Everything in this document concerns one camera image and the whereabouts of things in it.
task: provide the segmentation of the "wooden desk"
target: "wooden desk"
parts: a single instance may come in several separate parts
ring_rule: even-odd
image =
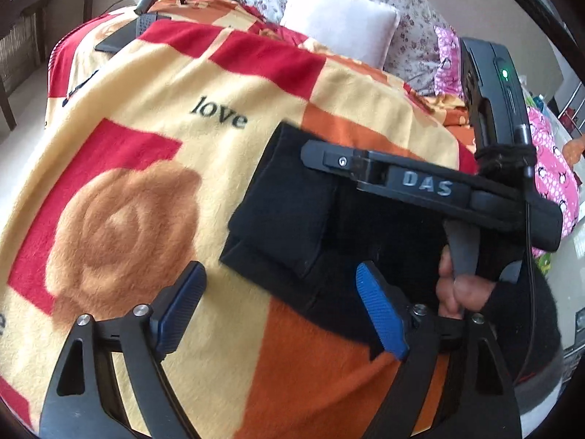
[[[6,2],[6,8],[2,11],[0,18],[0,39],[4,38],[10,32],[12,26],[21,15],[30,16],[34,14],[34,22],[37,34],[37,50],[39,51],[40,60],[46,59],[45,53],[45,22],[43,20],[43,7],[49,0],[10,0]],[[94,0],[84,0],[83,21],[91,20],[91,12]],[[8,102],[8,96],[4,88],[4,83],[0,83],[0,108],[6,118],[10,130],[16,127],[16,120]]]

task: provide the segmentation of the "floor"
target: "floor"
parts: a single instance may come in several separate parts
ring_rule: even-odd
[[[16,128],[10,132],[4,116],[0,115],[0,231],[26,175],[26,162],[45,129],[47,66],[36,70],[11,94],[9,100]]]

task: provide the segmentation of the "metal screw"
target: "metal screw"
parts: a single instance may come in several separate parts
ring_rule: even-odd
[[[478,325],[483,325],[485,323],[485,321],[486,321],[486,319],[484,318],[484,316],[481,315],[481,314],[473,314],[472,315],[472,320],[473,320],[473,322],[475,324],[478,324]]]
[[[91,320],[91,316],[88,314],[83,314],[77,317],[77,325],[80,325],[80,327],[82,327],[83,325],[87,325],[88,323],[90,323]]]
[[[414,307],[412,308],[412,311],[414,312],[415,315],[425,316],[426,313],[427,313],[426,305],[423,305],[423,304],[414,304]]]
[[[132,309],[132,313],[136,316],[144,316],[148,313],[148,305],[140,304]]]

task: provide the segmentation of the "wall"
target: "wall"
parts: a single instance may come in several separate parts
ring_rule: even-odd
[[[460,35],[508,47],[529,89],[548,98],[563,76],[548,39],[514,0],[429,0]]]

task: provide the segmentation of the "black folded cloth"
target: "black folded cloth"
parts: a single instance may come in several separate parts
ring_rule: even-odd
[[[274,131],[229,221],[220,261],[319,327],[368,344],[376,353],[381,343],[356,289],[356,268],[373,261],[411,302],[436,312],[438,265],[447,244],[442,215],[358,191],[349,179],[306,168],[300,152],[308,140],[319,139],[286,123]],[[528,343],[524,271],[524,280],[496,288],[498,301],[486,306],[486,313],[498,317],[488,319],[504,329],[498,337],[508,354],[502,353],[516,373]],[[544,368],[560,345],[555,304],[536,271],[543,318],[537,322],[531,372]]]

